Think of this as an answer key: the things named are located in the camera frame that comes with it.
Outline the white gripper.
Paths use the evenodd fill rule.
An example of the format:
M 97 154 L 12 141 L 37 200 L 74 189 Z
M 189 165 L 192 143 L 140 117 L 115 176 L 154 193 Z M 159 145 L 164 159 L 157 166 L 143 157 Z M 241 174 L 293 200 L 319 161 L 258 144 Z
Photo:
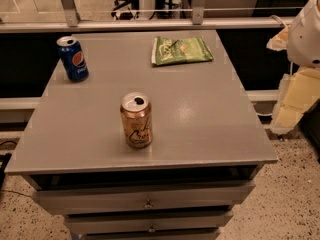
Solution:
M 320 0 L 309 0 L 293 20 L 272 37 L 266 47 L 287 49 L 290 62 L 302 66 L 293 75 L 284 74 L 278 88 L 278 100 L 272 112 L 270 129 L 287 134 L 320 99 Z

